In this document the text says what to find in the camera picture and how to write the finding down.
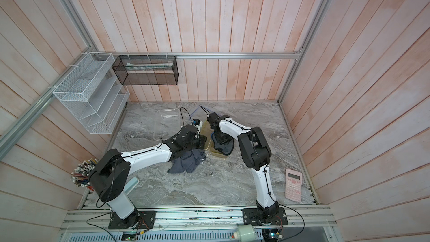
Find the dark grey cloth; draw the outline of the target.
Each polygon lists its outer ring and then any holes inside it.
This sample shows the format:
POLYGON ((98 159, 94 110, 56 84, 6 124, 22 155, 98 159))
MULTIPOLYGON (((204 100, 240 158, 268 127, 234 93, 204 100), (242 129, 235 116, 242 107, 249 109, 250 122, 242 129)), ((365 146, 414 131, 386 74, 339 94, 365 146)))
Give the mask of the dark grey cloth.
POLYGON ((172 167, 168 170, 168 174, 180 174, 185 171, 187 173, 192 173, 205 159, 206 153, 204 150, 192 149, 186 151, 181 157, 172 162, 172 167))

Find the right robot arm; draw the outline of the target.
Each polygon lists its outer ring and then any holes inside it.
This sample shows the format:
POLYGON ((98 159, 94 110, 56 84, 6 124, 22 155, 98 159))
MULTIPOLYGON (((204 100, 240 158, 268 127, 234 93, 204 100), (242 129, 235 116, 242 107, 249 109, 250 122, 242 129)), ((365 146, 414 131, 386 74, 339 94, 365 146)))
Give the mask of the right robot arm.
POLYGON ((229 155, 235 143, 238 143, 244 164, 252 170, 257 210, 264 218, 274 216, 279 210, 279 203, 274 196, 270 178, 272 152, 261 128, 246 127, 227 115, 220 116, 217 113, 209 114, 207 121, 213 130, 211 139, 215 150, 229 155))

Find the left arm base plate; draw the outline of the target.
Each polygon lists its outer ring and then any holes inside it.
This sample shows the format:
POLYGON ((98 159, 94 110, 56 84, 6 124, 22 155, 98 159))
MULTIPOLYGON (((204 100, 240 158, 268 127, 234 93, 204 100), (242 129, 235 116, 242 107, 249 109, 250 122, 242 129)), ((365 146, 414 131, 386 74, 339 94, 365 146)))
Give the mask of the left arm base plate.
POLYGON ((109 230, 117 229, 151 229, 156 219, 156 211, 136 210, 125 219, 121 219, 116 212, 113 212, 108 225, 109 230))

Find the clear lunch box blue rim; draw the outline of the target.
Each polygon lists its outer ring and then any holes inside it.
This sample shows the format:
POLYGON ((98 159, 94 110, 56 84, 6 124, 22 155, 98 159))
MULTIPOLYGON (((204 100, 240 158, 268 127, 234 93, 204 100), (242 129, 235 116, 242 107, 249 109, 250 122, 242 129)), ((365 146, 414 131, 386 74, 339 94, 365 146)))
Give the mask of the clear lunch box blue rim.
POLYGON ((181 129, 179 109, 161 109, 156 113, 153 137, 155 141, 166 140, 181 129))

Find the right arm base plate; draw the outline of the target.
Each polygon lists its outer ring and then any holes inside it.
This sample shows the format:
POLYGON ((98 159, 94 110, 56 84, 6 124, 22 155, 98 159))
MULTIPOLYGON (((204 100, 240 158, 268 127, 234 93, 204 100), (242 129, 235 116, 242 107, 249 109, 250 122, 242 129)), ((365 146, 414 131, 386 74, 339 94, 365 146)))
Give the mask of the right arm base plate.
POLYGON ((242 209, 244 225, 263 226, 263 225, 288 225, 288 219, 284 208, 279 208, 277 212, 270 215, 264 213, 257 208, 242 209))

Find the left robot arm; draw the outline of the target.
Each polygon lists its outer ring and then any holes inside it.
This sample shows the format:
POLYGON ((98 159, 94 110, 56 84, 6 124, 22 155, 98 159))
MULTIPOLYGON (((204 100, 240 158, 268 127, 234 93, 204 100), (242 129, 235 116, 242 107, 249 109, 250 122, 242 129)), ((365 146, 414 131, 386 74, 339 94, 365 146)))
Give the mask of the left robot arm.
POLYGON ((109 150, 89 173, 90 186, 103 203, 122 221, 137 222, 137 208, 125 192, 130 174, 146 167, 171 162, 169 174, 192 173, 206 159, 206 136, 200 134, 199 120, 182 126, 180 131, 160 144, 131 152, 109 150))

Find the clear lunch box lid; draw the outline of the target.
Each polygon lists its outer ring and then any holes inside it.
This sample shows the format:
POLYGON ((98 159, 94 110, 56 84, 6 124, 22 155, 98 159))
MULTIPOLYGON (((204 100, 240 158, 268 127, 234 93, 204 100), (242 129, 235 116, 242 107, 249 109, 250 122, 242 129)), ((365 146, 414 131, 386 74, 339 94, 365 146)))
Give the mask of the clear lunch box lid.
POLYGON ((195 110, 193 112, 191 112, 190 114, 191 114, 191 117, 194 118, 194 117, 198 117, 198 116, 207 116, 208 114, 211 114, 213 112, 214 112, 214 110, 207 107, 207 106, 198 105, 195 108, 195 110))

